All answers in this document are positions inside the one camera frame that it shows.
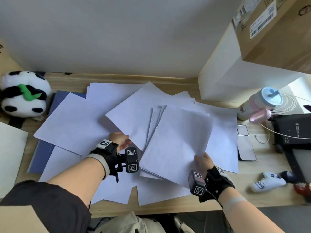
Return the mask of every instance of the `wooden desk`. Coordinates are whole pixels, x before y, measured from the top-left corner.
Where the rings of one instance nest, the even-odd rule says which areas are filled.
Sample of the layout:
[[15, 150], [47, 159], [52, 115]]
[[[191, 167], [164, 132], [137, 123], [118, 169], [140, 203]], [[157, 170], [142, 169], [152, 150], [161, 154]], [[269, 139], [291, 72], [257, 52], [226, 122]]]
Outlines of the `wooden desk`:
[[[65, 76], [60, 73], [47, 73], [45, 77], [50, 82], [54, 92], [57, 90], [65, 90], [86, 93], [86, 88], [90, 82], [146, 83], [151, 81], [162, 91], [171, 95], [182, 91], [188, 91], [190, 96], [196, 98], [196, 101], [199, 102], [221, 107], [239, 106], [239, 104], [236, 103], [201, 101], [197, 78], [181, 79], [97, 74], [72, 74]], [[8, 120], [2, 117], [1, 121], [6, 122]], [[42, 122], [27, 119], [22, 126], [23, 130], [29, 132], [29, 137], [16, 183], [28, 179], [38, 180], [40, 178], [40, 174], [30, 174], [26, 173], [26, 171], [38, 141], [33, 137], [33, 134], [41, 126], [41, 124]], [[248, 131], [252, 139], [252, 144], [257, 156], [257, 161], [240, 161], [239, 174], [228, 173], [229, 176], [233, 179], [236, 189], [256, 207], [305, 204], [303, 197], [298, 195], [293, 190], [291, 184], [261, 194], [253, 193], [248, 189], [248, 186], [251, 183], [262, 178], [260, 174], [263, 171], [281, 172], [284, 170], [290, 170], [290, 166], [284, 155], [274, 152], [270, 143], [260, 144], [255, 140], [254, 134], [261, 134], [259, 135], [258, 139], [262, 139], [262, 141], [266, 140], [265, 131], [261, 126], [252, 125], [248, 122], [243, 122], [243, 124], [246, 124], [248, 127]], [[132, 210], [134, 210], [136, 214], [154, 214], [169, 212], [209, 211], [219, 209], [220, 206], [218, 203], [216, 203], [216, 201], [211, 200], [205, 203], [199, 203], [198, 198], [192, 195], [139, 207], [137, 188], [134, 187], [132, 189], [130, 200], [127, 205], [102, 200], [96, 204], [92, 204], [90, 211], [93, 214], [92, 217], [105, 217], [117, 216]]]

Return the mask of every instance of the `blue book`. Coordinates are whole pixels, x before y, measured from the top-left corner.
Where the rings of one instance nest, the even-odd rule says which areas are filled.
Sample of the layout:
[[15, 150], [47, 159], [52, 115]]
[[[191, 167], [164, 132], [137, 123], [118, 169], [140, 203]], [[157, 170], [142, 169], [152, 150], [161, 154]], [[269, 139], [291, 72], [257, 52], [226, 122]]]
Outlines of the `blue book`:
[[[70, 92], [66, 91], [57, 91], [54, 96], [54, 100], [52, 102], [50, 111], [48, 116], [53, 113], [53, 111], [59, 106], [59, 104], [65, 99], [65, 97]], [[86, 98], [86, 94], [72, 92], [80, 97]], [[46, 141], [39, 140], [34, 151], [34, 155], [32, 156], [31, 162], [29, 164], [27, 172], [30, 173], [42, 173], [45, 169], [45, 166], [52, 154], [55, 145], [52, 145]]]

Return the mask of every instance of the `forearm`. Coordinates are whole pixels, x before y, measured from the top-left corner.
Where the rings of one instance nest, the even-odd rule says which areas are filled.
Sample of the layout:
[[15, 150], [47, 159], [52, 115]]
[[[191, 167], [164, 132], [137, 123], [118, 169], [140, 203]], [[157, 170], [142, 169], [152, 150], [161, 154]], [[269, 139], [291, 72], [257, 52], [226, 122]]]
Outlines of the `forearm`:
[[[232, 187], [226, 188], [219, 196], [219, 202], [224, 208], [230, 205], [233, 198], [240, 197], [240, 193]], [[283, 232], [267, 216], [248, 201], [239, 201], [225, 211], [235, 233]]]
[[59, 185], [88, 205], [104, 176], [103, 165], [97, 159], [86, 158], [53, 177], [47, 183]]

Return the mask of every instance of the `pink tumbler handle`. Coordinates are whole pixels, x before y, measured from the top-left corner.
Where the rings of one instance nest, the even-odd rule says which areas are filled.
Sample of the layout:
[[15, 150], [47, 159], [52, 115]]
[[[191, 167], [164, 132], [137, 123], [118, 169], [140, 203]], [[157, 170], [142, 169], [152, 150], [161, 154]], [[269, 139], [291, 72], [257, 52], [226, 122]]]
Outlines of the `pink tumbler handle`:
[[261, 109], [258, 112], [254, 113], [250, 118], [250, 123], [261, 123], [263, 121], [266, 121], [271, 117], [272, 113], [271, 110], [268, 109]]

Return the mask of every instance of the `stuffed animal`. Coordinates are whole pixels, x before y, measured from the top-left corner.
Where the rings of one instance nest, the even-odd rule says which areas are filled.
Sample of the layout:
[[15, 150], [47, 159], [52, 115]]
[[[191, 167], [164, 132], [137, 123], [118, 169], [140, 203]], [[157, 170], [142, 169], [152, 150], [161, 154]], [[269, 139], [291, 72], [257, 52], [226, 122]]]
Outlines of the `stuffed animal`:
[[14, 71], [3, 76], [0, 90], [1, 108], [21, 118], [39, 118], [52, 95], [49, 82], [30, 71]]

